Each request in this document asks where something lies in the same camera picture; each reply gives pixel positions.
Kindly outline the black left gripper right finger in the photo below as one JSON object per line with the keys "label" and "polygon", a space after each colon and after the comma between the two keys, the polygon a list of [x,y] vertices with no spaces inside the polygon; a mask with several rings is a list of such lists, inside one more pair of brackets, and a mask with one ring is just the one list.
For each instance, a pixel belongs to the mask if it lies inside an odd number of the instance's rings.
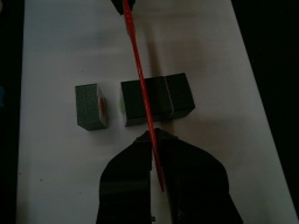
{"label": "black left gripper right finger", "polygon": [[155,133],[172,224],[243,224],[220,161],[164,130]]}

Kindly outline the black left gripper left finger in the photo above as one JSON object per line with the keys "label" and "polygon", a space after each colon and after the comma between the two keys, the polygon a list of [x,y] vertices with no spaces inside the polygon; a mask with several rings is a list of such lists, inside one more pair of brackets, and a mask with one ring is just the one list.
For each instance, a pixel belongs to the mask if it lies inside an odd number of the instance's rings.
{"label": "black left gripper left finger", "polygon": [[145,132],[109,160],[99,180],[96,224],[151,224],[152,143]]}

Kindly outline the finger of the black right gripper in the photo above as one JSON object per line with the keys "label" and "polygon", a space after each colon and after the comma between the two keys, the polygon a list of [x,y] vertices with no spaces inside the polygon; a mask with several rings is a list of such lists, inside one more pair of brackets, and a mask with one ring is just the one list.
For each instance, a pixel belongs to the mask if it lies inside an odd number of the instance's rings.
{"label": "finger of the black right gripper", "polygon": [[120,15],[125,15],[136,4],[136,0],[111,0],[116,11]]}

